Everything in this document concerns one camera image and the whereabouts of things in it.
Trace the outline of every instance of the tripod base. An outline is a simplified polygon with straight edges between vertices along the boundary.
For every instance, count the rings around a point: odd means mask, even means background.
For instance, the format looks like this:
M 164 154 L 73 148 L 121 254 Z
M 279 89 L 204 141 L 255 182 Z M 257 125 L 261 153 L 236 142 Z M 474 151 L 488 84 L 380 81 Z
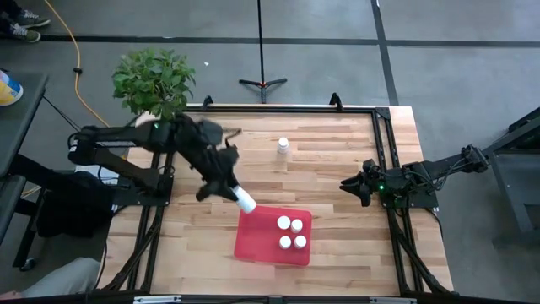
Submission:
M 277 79 L 277 80 L 272 80 L 268 82 L 256 82 L 256 81 L 240 79 L 238 82 L 241 84 L 255 85 L 256 87 L 261 89 L 261 103 L 266 104 L 268 87 L 270 87 L 272 84 L 284 84 L 287 82 L 287 79 Z

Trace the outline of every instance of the wooden table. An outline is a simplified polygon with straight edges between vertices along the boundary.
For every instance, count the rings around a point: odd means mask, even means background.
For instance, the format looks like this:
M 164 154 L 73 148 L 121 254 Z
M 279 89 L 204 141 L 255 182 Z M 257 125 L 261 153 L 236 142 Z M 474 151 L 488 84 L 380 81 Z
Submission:
M 358 198 L 338 188 L 342 179 L 359 171 L 362 161 L 377 160 L 370 116 L 343 113 L 206 113 L 204 116 L 224 127 L 243 129 L 241 136 L 232 140 L 240 153 L 235 174 L 258 204 L 305 209 L 313 214 L 310 265 L 300 268 L 235 259 L 240 210 L 220 197 L 197 202 L 194 193 L 202 185 L 200 176 L 177 156 L 173 198 L 165 210 L 161 228 L 152 293 L 398 294 L 386 212 L 376 196 L 370 207 L 362 208 Z M 391 117 L 401 163 L 422 160 L 411 107 L 391 107 Z M 280 137 L 289 139 L 288 155 L 277 152 Z M 383 140 L 386 146 L 386 135 Z M 142 149 L 132 149 L 128 159 L 148 167 L 151 156 Z M 140 207 L 129 207 L 112 221 L 100 285 L 106 285 L 132 253 L 140 213 Z M 424 210 L 411 210 L 411 219 L 418 254 L 440 283 L 452 290 L 439 226 Z M 404 263 L 408 283 L 413 286 L 408 258 L 404 258 Z M 144 268 L 139 271 L 139 281 Z

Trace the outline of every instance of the black table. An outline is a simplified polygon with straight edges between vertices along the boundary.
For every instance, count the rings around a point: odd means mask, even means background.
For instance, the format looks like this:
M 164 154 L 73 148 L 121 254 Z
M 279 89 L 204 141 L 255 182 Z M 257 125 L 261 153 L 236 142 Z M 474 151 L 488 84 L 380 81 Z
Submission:
M 47 76 L 43 73 L 9 73 L 9 76 L 22 84 L 24 93 L 11 106 L 0 107 L 0 177 L 8 174 L 19 152 L 47 82 Z
M 0 244 L 15 212 L 30 216 L 13 263 L 15 267 L 23 267 L 35 235 L 31 226 L 37 206 L 20 198 L 26 178 L 13 174 L 12 169 L 18 159 L 26 159 L 19 155 L 19 149 L 45 93 L 47 76 L 44 73 L 9 73 L 9 76 L 21 83 L 24 94 L 11 106 L 0 107 Z

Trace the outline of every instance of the green leaves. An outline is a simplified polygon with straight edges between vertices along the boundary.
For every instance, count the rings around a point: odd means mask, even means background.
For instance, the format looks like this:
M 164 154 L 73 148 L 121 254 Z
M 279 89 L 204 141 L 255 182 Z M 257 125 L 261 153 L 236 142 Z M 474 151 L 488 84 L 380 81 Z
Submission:
M 145 49 L 122 55 L 112 78 L 113 97 L 122 98 L 122 107 L 135 114 L 145 111 L 172 119 L 187 105 L 189 85 L 195 85 L 195 70 L 186 64 L 185 56 L 174 50 Z

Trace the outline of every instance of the black floor line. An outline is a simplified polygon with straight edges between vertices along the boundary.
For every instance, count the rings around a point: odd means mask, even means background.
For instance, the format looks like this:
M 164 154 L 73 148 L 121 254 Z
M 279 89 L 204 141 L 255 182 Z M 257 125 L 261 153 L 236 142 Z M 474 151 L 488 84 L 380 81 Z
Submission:
M 379 3 L 377 0 L 371 0 L 371 7 L 373 8 L 373 17 L 375 18 L 375 29 L 377 31 L 377 38 L 379 39 L 379 51 L 381 53 L 382 72 L 385 76 L 386 91 L 388 93 L 388 101 L 390 106 L 399 106 L 397 100 L 396 84 L 394 83 L 394 76 L 392 74 L 392 66 L 390 64 L 390 55 L 388 55 L 388 46 L 386 45 L 385 29 L 382 25 L 381 10 L 379 9 Z
M 232 37 L 158 37 L 134 35 L 76 35 L 77 42 L 108 43 L 201 43 L 201 44 L 258 44 L 258 38 Z M 41 35 L 42 41 L 71 41 L 69 35 Z M 335 46 L 376 46 L 377 39 L 329 39 L 329 38 L 263 38 L 264 44 L 289 45 L 335 45 Z
M 160 37 L 136 35 L 75 35 L 80 42 L 106 43 L 201 43 L 201 44 L 257 44 L 258 38 L 234 37 Z M 69 35 L 42 34 L 42 41 L 69 42 Z M 263 38 L 265 44 L 289 45 L 333 45 L 333 46 L 378 46 L 378 39 L 364 38 Z M 410 47 L 498 47 L 498 48 L 540 48 L 540 41 L 438 41 L 386 39 L 388 46 Z
M 388 46 L 427 46 L 427 47 L 523 47 L 539 48 L 540 41 L 421 41 L 386 40 Z

